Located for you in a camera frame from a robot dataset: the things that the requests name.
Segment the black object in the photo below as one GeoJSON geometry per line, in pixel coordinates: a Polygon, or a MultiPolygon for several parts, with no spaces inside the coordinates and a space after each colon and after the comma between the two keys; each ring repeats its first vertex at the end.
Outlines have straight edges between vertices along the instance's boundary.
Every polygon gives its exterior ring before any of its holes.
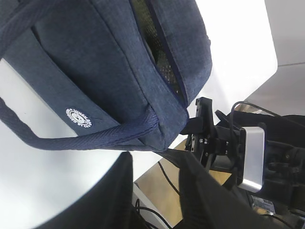
{"type": "MultiPolygon", "coordinates": [[[[277,229],[221,187],[193,154],[176,154],[183,221],[179,229],[277,229]]],[[[122,153],[82,198],[37,229],[147,229],[132,206],[132,157],[122,153]]]]}
{"type": "Polygon", "coordinates": [[[170,180],[169,177],[167,176],[167,174],[166,174],[166,172],[165,172],[165,170],[164,170],[164,168],[163,168],[163,166],[162,166],[162,164],[161,164],[160,161],[158,161],[158,165],[159,165],[159,167],[160,167],[160,169],[161,169],[161,171],[162,171],[162,173],[163,173],[165,179],[167,180],[167,182],[170,184],[170,186],[173,188],[173,190],[174,190],[178,195],[180,195],[180,192],[178,191],[178,189],[175,187],[175,185],[173,185],[173,183],[171,182],[171,180],[170,180]]]}
{"type": "Polygon", "coordinates": [[[294,229],[291,225],[289,225],[289,224],[286,223],[283,219],[281,219],[281,218],[279,218],[279,217],[277,217],[277,216],[268,215],[268,214],[263,214],[263,216],[274,218],[274,219],[280,221],[281,223],[283,223],[284,225],[286,225],[287,227],[289,227],[290,229],[294,229]]]}
{"type": "MultiPolygon", "coordinates": [[[[277,206],[284,205],[293,214],[305,216],[305,116],[275,114],[273,117],[234,111],[231,120],[231,114],[225,116],[217,111],[221,121],[214,126],[212,101],[200,98],[196,105],[197,117],[182,132],[189,134],[185,149],[192,152],[206,169],[233,173],[224,186],[242,202],[251,205],[253,195],[272,201],[276,210],[280,209],[277,206]],[[244,168],[242,126],[259,126],[265,130],[264,184],[258,193],[236,187],[244,168]]],[[[174,152],[167,152],[169,156],[163,156],[179,163],[173,160],[174,152]]]]}
{"type": "Polygon", "coordinates": [[[149,211],[153,214],[155,214],[157,217],[159,217],[163,223],[169,228],[169,229],[172,229],[172,227],[170,226],[170,224],[166,221],[166,219],[164,219],[162,217],[162,215],[160,215],[157,211],[153,210],[153,209],[150,209],[150,208],[147,208],[147,207],[135,207],[136,210],[145,210],[145,211],[149,211]]]}

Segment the floor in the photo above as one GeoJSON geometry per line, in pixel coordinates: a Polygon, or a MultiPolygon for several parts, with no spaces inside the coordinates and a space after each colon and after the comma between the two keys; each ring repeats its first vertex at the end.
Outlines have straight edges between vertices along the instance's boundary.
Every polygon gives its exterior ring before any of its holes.
{"type": "MultiPolygon", "coordinates": [[[[184,150],[184,142],[176,149],[184,150]]],[[[179,169],[165,159],[162,159],[161,164],[171,180],[171,182],[179,189],[178,173],[179,169]]],[[[210,171],[210,174],[220,183],[223,184],[231,174],[210,171]]],[[[141,191],[148,199],[157,207],[162,215],[172,225],[176,225],[182,219],[180,211],[179,196],[169,185],[165,179],[158,164],[154,165],[137,181],[141,191]]]]}

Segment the black fabric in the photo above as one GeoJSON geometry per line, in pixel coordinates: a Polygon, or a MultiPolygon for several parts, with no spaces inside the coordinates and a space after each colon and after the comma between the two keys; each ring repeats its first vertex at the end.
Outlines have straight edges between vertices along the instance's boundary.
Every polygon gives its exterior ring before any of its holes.
{"type": "Polygon", "coordinates": [[[128,229],[132,176],[132,156],[122,153],[87,194],[36,229],[128,229]]]}
{"type": "Polygon", "coordinates": [[[164,152],[155,152],[155,153],[164,157],[166,160],[170,161],[177,168],[180,168],[183,154],[188,154],[189,152],[183,150],[176,150],[176,149],[167,149],[164,152]]]}
{"type": "Polygon", "coordinates": [[[221,187],[191,153],[181,156],[179,187],[186,229],[280,228],[256,214],[221,187]]]}
{"type": "MultiPolygon", "coordinates": [[[[180,229],[279,229],[221,187],[190,153],[179,154],[180,229]]],[[[147,229],[132,206],[132,156],[122,153],[82,198],[36,229],[147,229]]]]}

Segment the backpack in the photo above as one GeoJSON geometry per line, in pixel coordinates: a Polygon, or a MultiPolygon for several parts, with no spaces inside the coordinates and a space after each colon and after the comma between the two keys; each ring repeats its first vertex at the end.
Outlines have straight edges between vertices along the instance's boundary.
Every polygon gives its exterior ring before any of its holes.
{"type": "Polygon", "coordinates": [[[163,152],[208,80],[195,0],[0,0],[4,58],[77,137],[37,137],[0,99],[0,119],[44,150],[163,152]]]}

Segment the white table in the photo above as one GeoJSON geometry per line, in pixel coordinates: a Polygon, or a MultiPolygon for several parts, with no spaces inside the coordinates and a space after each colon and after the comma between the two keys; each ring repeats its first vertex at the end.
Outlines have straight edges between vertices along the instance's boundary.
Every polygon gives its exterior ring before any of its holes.
{"type": "MultiPolygon", "coordinates": [[[[271,77],[277,60],[264,0],[197,0],[212,41],[213,71],[199,96],[225,113],[271,77]]],[[[41,137],[75,133],[4,61],[0,96],[41,137]]],[[[195,106],[189,108],[194,116],[195,106]]],[[[120,152],[47,152],[22,143],[0,122],[0,228],[27,229],[55,216],[97,182],[120,152]]],[[[179,136],[172,146],[183,139],[179,136]]],[[[160,157],[133,152],[134,180],[160,157]]]]}

